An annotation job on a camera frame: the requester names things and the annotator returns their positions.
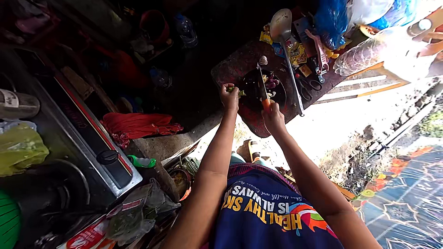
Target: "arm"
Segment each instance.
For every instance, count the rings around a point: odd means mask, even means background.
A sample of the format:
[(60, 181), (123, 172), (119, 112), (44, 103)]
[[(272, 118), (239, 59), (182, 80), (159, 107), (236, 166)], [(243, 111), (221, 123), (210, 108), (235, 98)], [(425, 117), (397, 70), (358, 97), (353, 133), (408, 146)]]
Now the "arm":
[(238, 88), (225, 84), (220, 93), (225, 114), (200, 163), (192, 191), (162, 248), (200, 248), (208, 239), (226, 189), (229, 161), (238, 110)]
[(325, 219), (344, 248), (381, 248), (337, 187), (288, 133), (279, 105), (272, 103), (271, 109), (271, 114), (262, 111), (264, 123), (283, 150), (303, 197)]

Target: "green vegetable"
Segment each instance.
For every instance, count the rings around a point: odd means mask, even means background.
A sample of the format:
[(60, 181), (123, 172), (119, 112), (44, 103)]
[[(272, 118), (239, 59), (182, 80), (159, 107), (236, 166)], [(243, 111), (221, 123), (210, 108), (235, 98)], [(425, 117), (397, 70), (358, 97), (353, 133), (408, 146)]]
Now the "green vegetable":
[[(228, 87), (228, 89), (226, 89), (226, 92), (230, 93), (233, 90), (234, 90), (234, 86), (233, 87)], [(241, 90), (240, 92), (238, 92), (238, 98), (241, 98), (241, 96), (246, 96), (245, 90)]]

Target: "red cloth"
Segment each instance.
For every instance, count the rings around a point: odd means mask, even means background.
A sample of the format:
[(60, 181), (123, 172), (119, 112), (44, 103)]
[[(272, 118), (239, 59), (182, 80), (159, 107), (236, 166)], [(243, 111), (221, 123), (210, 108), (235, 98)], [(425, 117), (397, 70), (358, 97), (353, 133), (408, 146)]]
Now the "red cloth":
[(170, 124), (171, 115), (143, 113), (108, 113), (100, 121), (120, 147), (126, 148), (130, 139), (156, 134), (170, 135), (183, 130), (180, 124)]

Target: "yellow packet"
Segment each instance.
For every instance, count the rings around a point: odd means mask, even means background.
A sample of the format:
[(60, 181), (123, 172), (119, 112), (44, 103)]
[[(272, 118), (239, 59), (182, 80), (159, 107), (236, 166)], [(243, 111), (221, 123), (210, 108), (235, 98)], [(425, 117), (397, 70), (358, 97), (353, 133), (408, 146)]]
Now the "yellow packet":
[(307, 56), (303, 44), (295, 42), (288, 46), (289, 60), (293, 66), (307, 62)]
[(271, 36), (266, 34), (266, 33), (264, 33), (263, 31), (261, 32), (261, 35), (260, 35), (260, 41), (266, 42), (266, 43), (269, 43), (269, 44), (272, 45), (272, 38), (271, 38)]
[(303, 66), (300, 67), (300, 71), (302, 72), (304, 77), (308, 77), (312, 73), (312, 71), (306, 64), (303, 64)]

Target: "hand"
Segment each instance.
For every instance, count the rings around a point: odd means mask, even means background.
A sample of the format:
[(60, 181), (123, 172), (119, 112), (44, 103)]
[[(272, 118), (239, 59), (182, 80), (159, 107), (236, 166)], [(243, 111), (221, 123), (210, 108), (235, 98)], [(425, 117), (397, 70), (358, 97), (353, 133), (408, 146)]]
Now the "hand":
[(266, 129), (271, 135), (276, 136), (287, 132), (284, 125), (284, 115), (280, 112), (280, 107), (277, 103), (271, 103), (271, 113), (262, 110), (261, 115), (263, 116)]
[(228, 93), (227, 88), (233, 87), (234, 84), (227, 83), (221, 86), (220, 98), (221, 102), (225, 106), (225, 110), (233, 109), (235, 112), (238, 111), (238, 87), (234, 87), (232, 92)]

